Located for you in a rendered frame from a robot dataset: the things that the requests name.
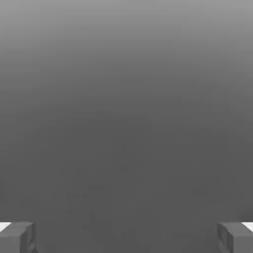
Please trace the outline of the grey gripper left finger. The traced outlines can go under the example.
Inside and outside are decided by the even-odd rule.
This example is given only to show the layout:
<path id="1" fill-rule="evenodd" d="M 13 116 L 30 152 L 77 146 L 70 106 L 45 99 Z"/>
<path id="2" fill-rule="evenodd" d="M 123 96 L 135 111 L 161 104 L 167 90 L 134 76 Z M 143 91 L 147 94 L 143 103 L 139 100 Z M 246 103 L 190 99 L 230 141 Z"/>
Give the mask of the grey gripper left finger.
<path id="1" fill-rule="evenodd" d="M 37 253 L 36 224 L 0 222 L 0 253 Z"/>

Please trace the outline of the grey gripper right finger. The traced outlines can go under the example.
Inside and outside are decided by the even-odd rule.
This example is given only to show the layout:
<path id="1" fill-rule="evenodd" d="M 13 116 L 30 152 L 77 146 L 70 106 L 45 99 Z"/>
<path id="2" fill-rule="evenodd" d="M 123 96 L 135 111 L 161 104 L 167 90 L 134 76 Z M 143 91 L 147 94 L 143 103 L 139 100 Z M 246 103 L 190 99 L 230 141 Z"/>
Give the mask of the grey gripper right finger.
<path id="1" fill-rule="evenodd" d="M 220 253 L 253 253 L 253 222 L 219 222 L 216 235 Z"/>

